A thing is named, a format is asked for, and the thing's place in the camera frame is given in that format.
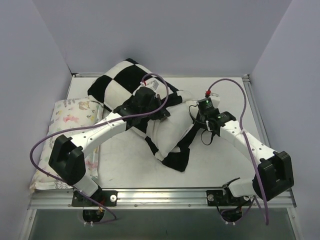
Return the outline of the black white checkered pillowcase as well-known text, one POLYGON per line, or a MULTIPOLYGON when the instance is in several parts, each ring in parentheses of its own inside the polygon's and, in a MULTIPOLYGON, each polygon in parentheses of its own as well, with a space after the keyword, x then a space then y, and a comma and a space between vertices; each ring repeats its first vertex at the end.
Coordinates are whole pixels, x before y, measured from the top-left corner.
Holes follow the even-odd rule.
MULTIPOLYGON (((98 77, 88 89, 87 94, 89 97, 103 104, 104 107, 111 112, 136 93, 141 87, 141 81, 148 83, 157 80, 159 86, 156 93, 160 95, 163 101, 168 101, 170 94, 183 91, 170 83, 163 83, 158 77, 151 76, 150 74, 151 71, 149 69, 135 60, 128 58, 98 77)), ((162 161, 159 160, 166 167, 179 172, 184 172, 187 168, 190 156, 190 145, 199 130, 199 127, 193 122, 193 118, 197 117, 197 110, 189 111, 189 106, 195 105, 195 103, 196 100, 194 98, 194 100, 188 104, 188 113, 192 119, 191 127, 168 156, 162 161)), ((144 140, 146 138, 148 121, 150 120, 144 118, 140 124, 132 127, 132 130, 144 140)))

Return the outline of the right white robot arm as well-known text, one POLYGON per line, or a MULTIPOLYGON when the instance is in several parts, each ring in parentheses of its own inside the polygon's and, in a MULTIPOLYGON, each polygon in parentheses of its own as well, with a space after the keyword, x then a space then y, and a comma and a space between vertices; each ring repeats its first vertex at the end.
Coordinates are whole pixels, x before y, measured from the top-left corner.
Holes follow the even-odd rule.
POLYGON ((221 193, 226 204, 232 205, 244 196, 270 201, 294 186, 292 160, 287 152, 277 152, 260 142, 231 113, 214 107, 208 97, 197 101, 196 107, 196 122, 232 144, 254 167, 254 178, 238 178, 226 184, 221 193))

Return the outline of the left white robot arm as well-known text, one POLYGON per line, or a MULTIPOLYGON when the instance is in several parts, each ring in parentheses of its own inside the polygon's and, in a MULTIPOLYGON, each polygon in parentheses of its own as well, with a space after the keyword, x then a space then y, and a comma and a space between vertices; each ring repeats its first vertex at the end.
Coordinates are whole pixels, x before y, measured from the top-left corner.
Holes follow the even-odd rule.
POLYGON ((163 120, 170 116, 166 101, 152 89, 141 87, 137 92, 116 107, 106 118, 93 125, 88 131, 56 138, 49 158, 49 166, 68 185, 83 194, 90 206, 101 201, 101 187, 86 170, 85 158, 115 135, 137 126, 143 119, 163 120))

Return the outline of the white pillow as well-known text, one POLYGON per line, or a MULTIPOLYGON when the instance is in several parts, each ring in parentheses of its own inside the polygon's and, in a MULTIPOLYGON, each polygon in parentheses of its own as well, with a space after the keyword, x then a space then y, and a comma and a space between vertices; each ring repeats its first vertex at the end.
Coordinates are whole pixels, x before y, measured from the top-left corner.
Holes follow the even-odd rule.
POLYGON ((177 146, 178 142, 192 126, 188 104, 194 100, 192 93, 179 90, 169 95, 165 109, 170 116, 162 120, 149 120, 145 141, 154 151, 156 159, 163 161, 177 146))

